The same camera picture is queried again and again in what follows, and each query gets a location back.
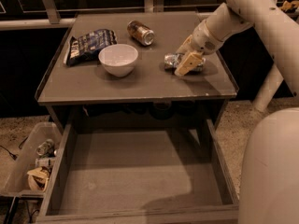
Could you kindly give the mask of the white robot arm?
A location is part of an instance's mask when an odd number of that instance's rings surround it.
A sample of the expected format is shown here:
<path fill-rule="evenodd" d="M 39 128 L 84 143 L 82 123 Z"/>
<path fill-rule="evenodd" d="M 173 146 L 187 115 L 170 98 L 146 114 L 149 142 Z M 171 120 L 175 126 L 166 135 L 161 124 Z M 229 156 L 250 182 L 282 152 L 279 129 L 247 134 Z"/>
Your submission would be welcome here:
<path fill-rule="evenodd" d="M 294 96 L 299 93 L 299 25 L 277 0 L 225 0 L 179 47 L 184 76 L 231 35 L 253 26 Z M 264 118 L 243 158 L 238 224 L 299 224 L 299 109 Z"/>

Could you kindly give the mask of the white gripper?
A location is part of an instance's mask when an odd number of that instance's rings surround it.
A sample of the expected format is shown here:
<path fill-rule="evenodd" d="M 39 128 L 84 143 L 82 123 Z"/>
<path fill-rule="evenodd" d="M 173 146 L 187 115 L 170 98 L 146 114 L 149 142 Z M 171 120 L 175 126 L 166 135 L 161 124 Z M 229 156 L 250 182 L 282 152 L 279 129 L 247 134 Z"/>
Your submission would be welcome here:
<path fill-rule="evenodd" d="M 209 31 L 206 20 L 201 21 L 192 34 L 177 49 L 178 54 L 184 55 L 175 70 L 175 75 L 178 77 L 185 76 L 204 60 L 203 53 L 205 55 L 212 54 L 222 45 L 223 41 L 220 41 Z M 203 53 L 191 51 L 192 49 L 202 51 Z"/>

